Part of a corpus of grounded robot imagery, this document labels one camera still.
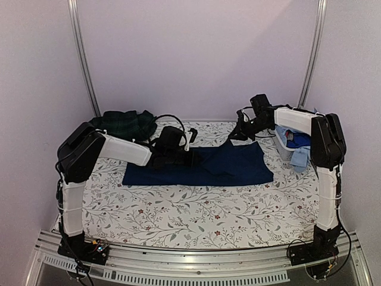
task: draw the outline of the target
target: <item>laundry basket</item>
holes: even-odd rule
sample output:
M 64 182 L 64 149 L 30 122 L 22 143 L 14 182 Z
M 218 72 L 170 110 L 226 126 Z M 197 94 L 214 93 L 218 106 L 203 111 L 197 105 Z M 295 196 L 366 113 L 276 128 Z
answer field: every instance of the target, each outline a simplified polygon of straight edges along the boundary
M 280 139 L 280 135 L 278 134 L 278 131 L 276 128 L 274 130 L 274 133 L 275 133 L 275 137 L 273 137 L 273 140 L 276 145 L 276 148 L 278 149 L 280 158 L 282 158 L 283 161 L 291 161 L 292 154 L 295 149 L 288 148 L 284 145 L 284 143 Z

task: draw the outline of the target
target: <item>floral tablecloth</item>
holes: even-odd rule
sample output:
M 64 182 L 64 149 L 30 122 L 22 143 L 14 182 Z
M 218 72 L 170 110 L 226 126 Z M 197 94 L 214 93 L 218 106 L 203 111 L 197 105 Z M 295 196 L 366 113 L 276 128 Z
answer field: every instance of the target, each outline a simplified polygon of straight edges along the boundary
M 165 124 L 159 123 L 157 134 Z M 221 145 L 235 123 L 189 122 L 185 126 L 198 130 L 193 146 L 206 147 Z M 274 173 L 269 184 L 123 186 L 127 163 L 98 159 L 83 195 L 86 235 L 170 248 L 265 247 L 296 238 L 312 239 L 318 214 L 318 180 L 313 168 L 296 173 L 280 158 L 273 138 L 258 142 Z

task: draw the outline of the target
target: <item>plaid fabric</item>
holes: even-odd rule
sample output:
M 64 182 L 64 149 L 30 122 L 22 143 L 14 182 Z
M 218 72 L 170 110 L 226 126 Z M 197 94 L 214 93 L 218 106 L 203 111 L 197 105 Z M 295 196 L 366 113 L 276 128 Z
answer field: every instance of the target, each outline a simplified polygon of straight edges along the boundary
M 107 130 L 107 134 L 124 140 L 145 141 L 154 134 L 157 124 L 155 116 L 144 111 L 138 114 L 134 111 L 106 111 L 102 117 L 94 117 L 90 123 L 94 127 Z

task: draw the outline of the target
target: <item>light blue cloth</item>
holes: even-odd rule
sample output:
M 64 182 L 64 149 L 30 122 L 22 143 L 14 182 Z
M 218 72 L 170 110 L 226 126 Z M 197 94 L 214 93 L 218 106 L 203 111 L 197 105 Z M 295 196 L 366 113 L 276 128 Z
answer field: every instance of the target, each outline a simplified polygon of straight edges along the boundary
M 306 170 L 308 163 L 310 161 L 310 146 L 304 146 L 295 149 L 292 154 L 290 164 L 293 165 L 293 169 L 301 173 Z

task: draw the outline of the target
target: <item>metal pole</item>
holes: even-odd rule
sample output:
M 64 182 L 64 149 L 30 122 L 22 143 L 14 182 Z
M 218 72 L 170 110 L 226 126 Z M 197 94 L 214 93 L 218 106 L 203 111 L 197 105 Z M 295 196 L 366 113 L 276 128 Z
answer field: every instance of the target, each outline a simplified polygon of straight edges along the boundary
M 73 33 L 74 33 L 74 40 L 75 40 L 77 52 L 78 52 L 78 58 L 81 65 L 86 88 L 88 90 L 91 107 L 93 109 L 94 115 L 96 117 L 99 117 L 101 116 L 101 112 L 99 109 L 98 102 L 96 100 L 93 83 L 91 81 L 88 61 L 86 59 L 85 47 L 83 45 L 82 33 L 81 33 L 81 28 L 79 23 L 77 0 L 68 0 L 68 6 L 69 6 L 69 12 L 70 12 L 71 26 L 73 28 Z
M 321 42 L 321 36 L 323 34 L 324 19 L 326 17 L 326 9 L 327 9 L 327 0 L 319 0 L 310 60 L 308 62 L 307 72 L 304 77 L 304 83 L 303 83 L 302 92 L 300 94 L 300 98 L 298 102 L 298 108 L 304 107 L 305 102 L 307 100 L 308 91 L 310 91 L 312 76 L 314 73 L 316 59 L 318 56 L 318 51 L 319 51 L 320 42 Z

